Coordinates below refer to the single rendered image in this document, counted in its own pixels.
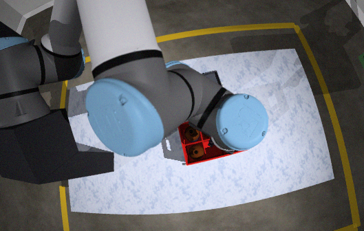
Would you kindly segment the red crate with dividers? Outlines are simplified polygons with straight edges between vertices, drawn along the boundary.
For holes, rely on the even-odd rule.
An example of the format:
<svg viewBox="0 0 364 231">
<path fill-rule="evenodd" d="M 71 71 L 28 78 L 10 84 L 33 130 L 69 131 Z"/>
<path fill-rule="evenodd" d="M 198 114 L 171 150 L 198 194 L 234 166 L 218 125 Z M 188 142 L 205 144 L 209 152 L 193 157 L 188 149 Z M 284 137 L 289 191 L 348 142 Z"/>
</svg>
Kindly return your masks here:
<svg viewBox="0 0 364 231">
<path fill-rule="evenodd" d="M 181 139 L 181 143 L 182 143 L 182 148 L 183 148 L 183 152 L 184 152 L 184 158 L 185 160 L 187 161 L 187 163 L 189 165 L 192 165 L 192 164 L 197 164 L 197 163 L 201 163 L 201 162 L 206 162 L 206 161 L 209 161 L 209 160 L 214 160 L 214 159 L 217 159 L 217 158 L 221 158 L 221 157 L 226 157 L 228 156 L 229 154 L 225 154 L 225 152 L 216 147 L 215 145 L 213 145 L 213 147 L 211 148 L 210 146 L 208 146 L 208 143 L 209 143 L 209 140 L 210 138 L 206 138 L 202 135 L 202 132 L 200 132 L 200 138 L 198 141 L 196 142 L 190 142 L 188 141 L 185 136 L 184 136 L 184 131 L 187 127 L 189 127 L 189 122 L 184 122 L 182 123 L 181 127 L 180 127 L 180 139 Z M 203 138 L 203 139 L 202 139 Z M 200 142 L 199 142 L 200 141 Z M 202 143 L 203 143 L 203 146 L 202 146 Z M 204 155 L 201 159 L 192 159 L 190 156 L 189 156 L 189 149 L 191 146 L 193 146 L 194 144 L 199 144 L 201 145 L 202 147 L 204 147 Z M 186 147 L 186 148 L 185 148 Z M 223 153 L 222 153 L 223 151 Z M 187 153 L 187 154 L 186 154 Z M 225 155 L 222 155 L 221 157 L 217 157 L 221 154 L 225 154 Z M 189 157 L 190 159 L 190 162 L 188 161 L 187 157 Z M 216 158 L 214 158 L 216 157 Z M 204 161 L 203 161 L 204 160 Z"/>
</svg>

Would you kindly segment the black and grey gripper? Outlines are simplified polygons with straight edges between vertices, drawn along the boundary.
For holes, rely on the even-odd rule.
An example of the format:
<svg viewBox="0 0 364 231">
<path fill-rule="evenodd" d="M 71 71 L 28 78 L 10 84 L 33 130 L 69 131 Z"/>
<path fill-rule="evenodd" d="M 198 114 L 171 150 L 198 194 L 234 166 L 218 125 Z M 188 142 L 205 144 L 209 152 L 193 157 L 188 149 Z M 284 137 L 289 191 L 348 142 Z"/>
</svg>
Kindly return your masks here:
<svg viewBox="0 0 364 231">
<path fill-rule="evenodd" d="M 210 139 L 208 146 L 213 147 L 213 145 L 214 145 L 214 143 L 213 143 L 212 139 Z M 228 154 L 230 154 L 230 155 L 232 155 L 234 153 L 234 151 L 232 151 L 232 152 L 231 151 L 225 151 L 225 152 L 228 153 Z"/>
</svg>

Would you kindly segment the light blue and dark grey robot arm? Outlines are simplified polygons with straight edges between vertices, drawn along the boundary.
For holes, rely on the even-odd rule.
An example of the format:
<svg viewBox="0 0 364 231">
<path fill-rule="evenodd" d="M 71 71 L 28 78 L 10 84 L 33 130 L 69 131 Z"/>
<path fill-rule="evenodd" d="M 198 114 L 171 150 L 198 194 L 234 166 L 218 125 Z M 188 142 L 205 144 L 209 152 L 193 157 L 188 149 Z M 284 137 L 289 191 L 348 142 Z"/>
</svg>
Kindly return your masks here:
<svg viewBox="0 0 364 231">
<path fill-rule="evenodd" d="M 82 29 L 94 77 L 87 117 L 111 151 L 139 156 L 187 120 L 224 151 L 264 139 L 268 114 L 258 99 L 233 94 L 186 63 L 165 64 L 145 0 L 54 0 L 40 45 L 1 37 L 0 128 L 50 113 L 38 86 L 83 73 Z"/>
</svg>

